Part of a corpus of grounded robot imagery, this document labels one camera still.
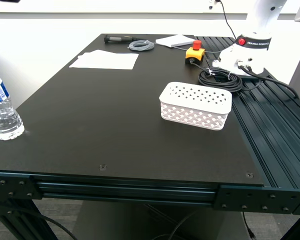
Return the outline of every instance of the power cord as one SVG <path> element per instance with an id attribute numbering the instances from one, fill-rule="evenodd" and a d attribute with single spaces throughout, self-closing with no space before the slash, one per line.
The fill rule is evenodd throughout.
<path id="1" fill-rule="evenodd" d="M 231 28 L 231 26 L 230 26 L 229 23 L 228 23 L 228 19 L 227 19 L 227 17 L 226 17 L 226 13 L 225 13 L 225 9 L 224 9 L 224 5 L 223 5 L 222 1 L 221 1 L 221 0 L 215 0 L 215 1 L 221 3 L 222 8 L 223 8 L 223 14 L 224 14 L 224 18 L 225 18 L 226 24 L 229 26 L 231 32 L 233 33 L 234 38 L 236 39 L 236 36 L 235 36 L 235 34 L 234 34 L 234 32 L 233 32 L 233 29 Z"/>
<path id="2" fill-rule="evenodd" d="M 297 99 L 300 99 L 300 96 L 298 95 L 298 93 L 295 91 L 294 88 L 292 88 L 290 85 L 287 85 L 285 84 L 284 82 L 281 82 L 281 81 L 277 81 L 275 79 L 272 79 L 272 78 L 268 78 L 268 77 L 263 77 L 263 76 L 260 76 L 260 75 L 257 75 L 256 73 L 254 73 L 252 71 L 252 68 L 251 67 L 247 67 L 248 69 L 246 69 L 244 66 L 239 66 L 239 69 L 241 69 L 242 71 L 244 71 L 245 73 L 247 73 L 248 75 L 250 76 L 253 76 L 255 78 L 258 78 L 258 79 L 261 79 L 263 81 L 270 81 L 270 82 L 274 82 L 276 83 L 277 85 L 282 85 L 284 87 L 286 87 L 288 90 L 290 90 L 294 96 L 297 98 Z"/>
<path id="3" fill-rule="evenodd" d="M 249 226 L 248 226 L 248 223 L 246 222 L 246 219 L 245 219 L 245 213 L 244 212 L 242 212 L 243 213 L 243 219 L 244 219 L 244 223 L 245 223 L 245 226 L 246 226 L 246 228 L 247 228 L 247 230 L 248 230 L 248 233 L 249 233 L 249 235 L 250 235 L 250 238 L 252 239 L 252 240 L 256 240 L 256 236 L 255 236 L 255 234 L 252 232 L 252 230 L 249 228 Z"/>
<path id="4" fill-rule="evenodd" d="M 53 223 L 54 225 L 58 226 L 63 231 L 65 231 L 73 240 L 78 240 L 66 227 L 64 227 L 63 225 L 61 225 L 57 221 L 55 221 L 55 220 L 53 220 L 53 219 L 51 219 L 47 216 L 44 216 L 40 213 L 37 213 L 37 212 L 32 211 L 32 210 L 25 209 L 25 208 L 21 208 L 21 207 L 9 206 L 9 205 L 1 203 L 1 202 L 0 202 L 0 207 L 8 208 L 8 209 L 16 211 L 16 212 L 18 211 L 18 212 L 26 213 L 26 214 L 32 215 L 34 217 L 38 217 L 39 219 L 49 221 L 50 223 Z"/>
<path id="5" fill-rule="evenodd" d="M 255 88 L 257 88 L 261 81 L 259 79 L 258 80 L 258 83 L 253 87 L 253 88 L 243 88 L 243 80 L 241 79 L 240 76 L 234 74 L 234 73 L 231 73 L 225 69 L 221 69 L 221 68 L 217 68 L 217 67 L 210 67 L 210 68 L 203 68 L 195 63 L 193 63 L 192 61 L 190 61 L 190 64 L 192 65 L 195 65 L 197 66 L 199 69 L 202 70 L 202 72 L 199 74 L 198 76 L 198 80 L 199 80 L 199 83 L 203 86 L 206 86 L 206 87 L 214 87 L 214 88 L 218 88 L 218 89 L 224 89 L 224 90 L 227 90 L 227 91 L 230 91 L 230 92 L 239 92 L 241 90 L 244 90 L 244 91 L 250 91 L 250 90 L 253 90 Z M 209 79 L 210 77 L 223 77 L 225 79 L 227 79 L 226 82 L 216 82 L 213 79 Z"/>

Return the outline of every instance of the sheet of paper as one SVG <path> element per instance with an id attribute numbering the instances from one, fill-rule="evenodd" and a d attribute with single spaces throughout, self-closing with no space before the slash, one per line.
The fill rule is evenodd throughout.
<path id="1" fill-rule="evenodd" d="M 194 39 L 183 35 L 175 35 L 175 36 L 170 36 L 170 37 L 166 37 L 162 39 L 160 38 L 155 40 L 157 44 L 164 45 L 170 48 L 188 45 L 191 44 L 193 41 Z"/>
<path id="2" fill-rule="evenodd" d="M 139 54 L 136 53 L 113 53 L 102 50 L 86 52 L 70 66 L 70 68 L 90 69 L 126 69 L 132 70 Z"/>

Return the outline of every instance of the coiled cable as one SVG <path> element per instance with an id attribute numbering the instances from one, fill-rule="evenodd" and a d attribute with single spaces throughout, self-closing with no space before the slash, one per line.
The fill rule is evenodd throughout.
<path id="1" fill-rule="evenodd" d="M 210 67 L 210 68 L 203 68 L 192 61 L 190 61 L 190 64 L 197 66 L 199 69 L 202 70 L 202 72 L 198 76 L 199 83 L 206 87 L 211 88 L 218 88 L 218 89 L 224 89 L 230 92 L 237 92 L 237 91 L 250 91 L 259 86 L 261 81 L 259 79 L 258 83 L 253 88 L 243 88 L 243 80 L 240 76 L 231 73 L 225 69 L 217 68 L 217 67 Z M 224 77 L 226 78 L 226 82 L 216 82 L 214 79 L 209 79 L 209 77 Z"/>
<path id="2" fill-rule="evenodd" d="M 149 40 L 138 40 L 131 42 L 128 49 L 133 51 L 148 51 L 154 48 L 154 43 Z"/>

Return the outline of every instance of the perforated basket lid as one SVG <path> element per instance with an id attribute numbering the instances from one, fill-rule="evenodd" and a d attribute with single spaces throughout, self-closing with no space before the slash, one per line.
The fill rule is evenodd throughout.
<path id="1" fill-rule="evenodd" d="M 160 101 L 215 114 L 228 114 L 232 108 L 232 94 L 229 91 L 183 82 L 167 84 Z"/>

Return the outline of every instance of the cable connector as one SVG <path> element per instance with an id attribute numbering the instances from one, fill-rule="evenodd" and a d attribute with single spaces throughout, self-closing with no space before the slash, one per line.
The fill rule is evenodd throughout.
<path id="1" fill-rule="evenodd" d="M 241 66 L 244 67 L 244 63 L 243 63 L 243 61 L 241 61 L 241 60 L 238 60 L 238 61 L 236 62 L 236 64 L 238 65 L 238 68 L 240 68 Z"/>
<path id="2" fill-rule="evenodd" d="M 256 236 L 254 235 L 254 233 L 252 232 L 252 230 L 250 228 L 248 228 L 248 232 L 249 232 L 250 238 L 252 240 L 256 240 Z"/>

